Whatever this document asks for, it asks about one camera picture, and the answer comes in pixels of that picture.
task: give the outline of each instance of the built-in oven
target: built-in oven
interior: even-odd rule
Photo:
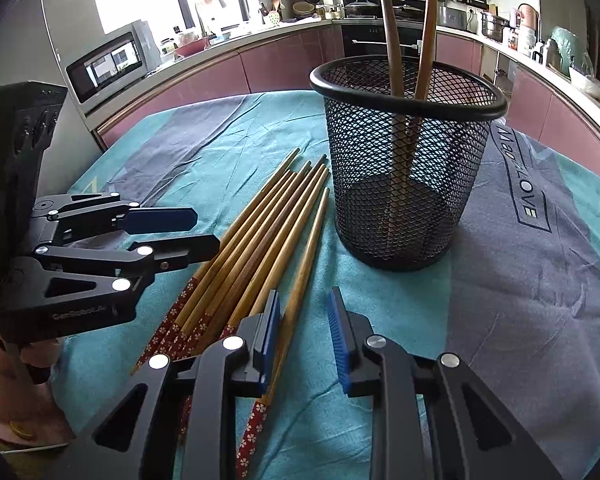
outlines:
[[[403,56],[419,56],[422,45],[422,25],[410,23],[409,27],[398,27],[400,50]],[[386,37],[381,24],[342,25],[342,43],[346,57],[383,54],[386,56]]]

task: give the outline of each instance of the wire mesh cup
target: wire mesh cup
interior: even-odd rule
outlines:
[[[416,270],[448,249],[490,132],[507,102],[465,70],[435,62],[427,101],[413,98],[419,60],[403,57],[405,97],[390,95],[387,56],[319,66],[336,231],[357,259]]]

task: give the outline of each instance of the red bowl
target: red bowl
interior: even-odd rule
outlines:
[[[193,56],[194,54],[202,52],[208,44],[209,38],[201,38],[200,40],[192,41],[191,43],[178,47],[176,49],[176,54],[182,57]]]

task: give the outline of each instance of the blue gripper pad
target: blue gripper pad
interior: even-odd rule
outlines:
[[[118,227],[130,235],[189,231],[198,222],[190,207],[148,207],[130,209],[118,220]]]
[[[253,338],[253,367],[260,372],[260,394],[264,395],[272,378],[273,361],[278,344],[280,298],[277,291],[270,291],[260,319]]]
[[[340,288],[334,286],[329,294],[327,303],[329,328],[331,329],[331,342],[336,359],[338,380],[342,391],[349,394],[351,388],[351,370],[360,361],[358,346],[349,323],[349,316],[344,308]]]

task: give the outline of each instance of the basket rim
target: basket rim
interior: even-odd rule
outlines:
[[[374,94],[362,90],[355,90],[326,81],[322,74],[332,68],[343,66],[351,62],[360,62],[364,60],[387,59],[383,54],[372,54],[370,56],[343,57],[324,63],[314,68],[309,76],[311,88],[318,94],[333,99],[334,101],[344,102],[353,106],[371,108],[379,112],[389,112],[412,117],[424,117],[427,119],[436,119],[442,121],[455,122],[481,122],[493,121],[502,117],[509,105],[499,88],[489,83],[485,79],[478,77],[467,70],[435,61],[433,66],[444,69],[456,75],[461,75],[472,82],[487,87],[496,99],[489,105],[460,105],[448,103],[435,103],[421,99],[408,99],[404,97],[394,97],[391,95]],[[413,56],[402,56],[403,60],[419,63],[420,59]]]

